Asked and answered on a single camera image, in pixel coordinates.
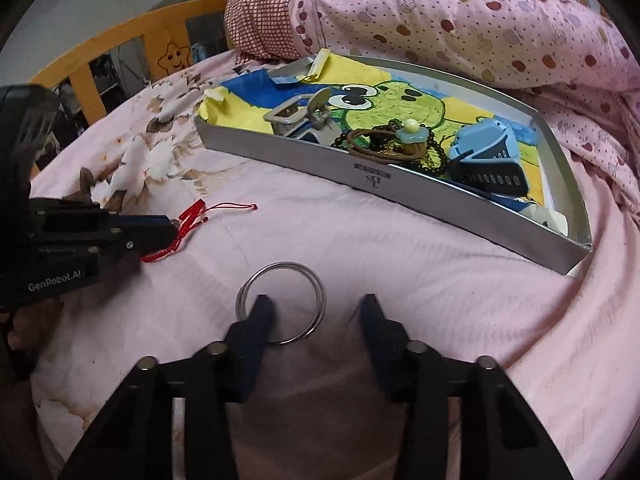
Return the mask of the person's left hand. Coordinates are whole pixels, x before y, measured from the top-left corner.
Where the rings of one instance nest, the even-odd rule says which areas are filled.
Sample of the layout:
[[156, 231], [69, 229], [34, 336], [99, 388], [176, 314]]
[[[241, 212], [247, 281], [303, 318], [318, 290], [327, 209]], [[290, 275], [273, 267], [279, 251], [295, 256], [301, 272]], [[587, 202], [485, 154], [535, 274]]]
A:
[[35, 362], [53, 335], [63, 310], [63, 300], [52, 298], [1, 315], [1, 363]]

